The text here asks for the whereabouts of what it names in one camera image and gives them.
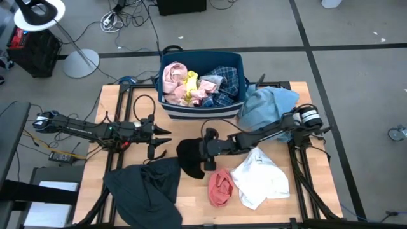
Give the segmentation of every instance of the blue plastic bin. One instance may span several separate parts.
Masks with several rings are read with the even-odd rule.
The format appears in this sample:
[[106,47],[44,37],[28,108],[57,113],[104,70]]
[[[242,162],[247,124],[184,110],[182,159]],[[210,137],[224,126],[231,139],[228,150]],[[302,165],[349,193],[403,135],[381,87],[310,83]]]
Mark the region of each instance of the blue plastic bin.
[[[239,77],[239,94],[236,103],[230,106],[213,108],[192,108],[173,105],[165,102],[163,94],[163,71],[165,66],[174,61],[184,64],[189,71],[198,73],[199,76],[210,72],[218,66],[235,67]],[[166,54],[162,57],[160,75],[157,82],[158,100],[173,120],[204,120],[209,118],[234,118],[245,100],[246,80],[243,70],[242,57],[229,52],[178,52]]]

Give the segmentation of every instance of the wooden tabletop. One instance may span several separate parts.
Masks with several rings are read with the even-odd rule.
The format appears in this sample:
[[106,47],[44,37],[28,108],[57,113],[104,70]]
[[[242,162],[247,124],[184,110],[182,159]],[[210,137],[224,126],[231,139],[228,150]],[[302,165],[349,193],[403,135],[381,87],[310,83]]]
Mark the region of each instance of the wooden tabletop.
[[[305,82],[290,82],[291,90],[298,92],[300,99],[297,105],[311,103],[310,94],[307,83]],[[114,119],[116,104],[118,100],[118,85],[103,86],[100,95],[99,106],[95,122],[98,123],[105,117],[106,111],[109,112],[111,120]],[[156,150],[156,156],[161,154],[165,149],[167,156],[177,156],[176,147],[183,139],[194,139],[200,137],[200,127],[202,121],[172,121],[161,105],[157,101],[157,92],[154,89],[135,89],[133,92],[133,100],[142,94],[148,94],[156,100],[155,123],[165,130],[172,132],[171,135],[160,137],[171,137],[172,140],[159,146]],[[120,120],[124,119],[125,104],[127,95],[123,98],[123,107],[121,108]],[[136,112],[138,117],[147,117],[153,111],[151,101],[146,98],[140,98],[136,104]],[[134,121],[135,117],[131,112],[130,121]],[[216,128],[219,132],[219,137],[225,139],[228,134],[238,132],[231,125],[221,121],[210,121],[205,127]],[[312,144],[315,147],[324,149],[321,141],[312,139]],[[89,151],[97,146],[91,144]],[[234,224],[234,223],[284,223],[289,222],[289,218],[296,218],[301,221],[300,208],[296,194],[293,171],[286,143],[277,141],[261,142],[259,147],[270,159],[286,174],[289,180],[290,197],[265,200],[255,211],[245,207],[240,202],[238,190],[233,191],[231,199],[229,199],[226,207],[215,208],[211,206],[208,199],[207,183],[211,172],[206,171],[203,180],[193,179],[181,171],[181,180],[178,186],[176,207],[183,216],[184,225],[201,225],[201,224]],[[217,168],[226,168],[228,170],[236,168],[246,158],[247,154],[237,156],[217,156]],[[325,204],[337,216],[342,216],[341,207],[336,194],[331,170],[329,168],[326,155],[317,149],[307,149],[308,163],[312,175],[314,188]],[[125,152],[123,167],[141,164],[147,158],[146,144],[132,144]],[[93,156],[86,165],[83,173],[81,189],[79,191],[78,203],[76,205],[74,223],[81,221],[88,211],[92,208],[95,201],[98,199],[102,190],[102,178],[106,168],[107,152],[101,151]],[[113,158],[113,167],[116,166],[117,155]],[[305,201],[307,204],[308,215],[312,218],[311,205],[308,198],[308,193],[305,189]],[[109,211],[111,206],[111,196],[106,202],[104,221],[108,221]],[[120,216],[116,213],[116,226],[127,226]]]

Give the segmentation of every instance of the white t-shirt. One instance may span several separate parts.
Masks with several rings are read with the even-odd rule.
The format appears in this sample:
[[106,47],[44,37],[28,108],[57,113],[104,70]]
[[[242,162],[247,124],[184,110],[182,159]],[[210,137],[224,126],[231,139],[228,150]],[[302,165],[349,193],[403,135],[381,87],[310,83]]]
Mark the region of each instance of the white t-shirt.
[[287,176],[257,147],[230,174],[240,201],[253,210],[266,198],[290,196]]

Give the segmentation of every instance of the blue plaid fabric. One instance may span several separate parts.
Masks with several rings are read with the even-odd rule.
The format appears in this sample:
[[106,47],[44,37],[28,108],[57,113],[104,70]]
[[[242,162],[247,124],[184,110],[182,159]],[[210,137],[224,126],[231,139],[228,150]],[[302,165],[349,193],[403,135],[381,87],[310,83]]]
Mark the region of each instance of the blue plaid fabric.
[[236,96],[239,93],[239,77],[236,68],[219,66],[206,74],[206,76],[213,75],[224,77],[219,89],[220,92],[227,93],[230,96]]
[[219,66],[206,75],[223,76],[224,80],[219,88],[219,93],[212,94],[208,98],[203,99],[202,106],[229,106],[233,104],[234,100],[230,97],[236,96],[239,93],[237,69]]

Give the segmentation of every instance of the floor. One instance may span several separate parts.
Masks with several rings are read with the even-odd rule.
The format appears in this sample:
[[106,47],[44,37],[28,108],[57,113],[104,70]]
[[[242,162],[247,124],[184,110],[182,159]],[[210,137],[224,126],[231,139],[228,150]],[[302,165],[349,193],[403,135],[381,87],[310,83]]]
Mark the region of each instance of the floor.
[[[7,31],[13,27],[8,10],[12,6],[8,2],[12,1],[5,2],[8,5],[0,3],[0,10],[5,12],[0,12],[0,23],[3,20],[6,24],[0,35],[0,49],[4,49]],[[218,7],[230,4],[225,0],[212,2]],[[66,14],[60,24],[73,38],[109,10],[107,0],[64,3]],[[405,123],[407,112],[406,11],[407,1],[403,0],[343,0],[335,9],[323,8],[321,0],[239,0],[227,10],[216,10],[208,3],[205,12],[167,17],[151,8],[151,16],[161,48],[181,45],[187,50],[226,49],[242,55],[246,77],[251,81],[263,73],[267,81],[306,81],[314,104],[324,114],[324,122],[336,124],[333,134],[326,136],[326,150],[332,156],[331,171],[340,202],[352,212],[380,221],[386,210],[407,211],[407,142],[393,142],[387,137],[389,128]],[[62,37],[55,28],[52,31]],[[117,39],[119,48],[114,43],[117,36],[91,25],[77,45],[100,53],[103,58],[99,67],[117,78],[158,70],[158,56],[129,53],[140,48],[156,50],[150,22],[123,29]],[[71,46],[64,45],[61,55],[72,51]],[[31,78],[18,66],[9,72],[0,69],[6,78],[0,87],[2,101],[30,101],[43,109],[84,118],[101,85],[113,80],[99,71],[80,80],[71,79],[62,72],[62,64],[62,60],[58,61],[53,76],[46,79]],[[38,112],[33,107],[30,117]],[[27,123],[26,128],[32,130],[31,124]],[[41,138],[50,142],[53,136]],[[72,137],[61,142],[59,148],[72,150],[79,141]],[[25,137],[21,143],[32,146]],[[86,142],[82,142],[75,152],[84,155],[86,149]],[[18,151],[22,181],[29,181],[33,167],[57,166],[30,149],[19,147]],[[344,171],[349,169],[353,178],[346,180]],[[8,179],[17,179],[16,160]],[[345,209],[343,213],[349,220],[356,220]],[[9,228],[15,228],[16,218],[14,214]],[[407,223],[407,215],[386,222]]]

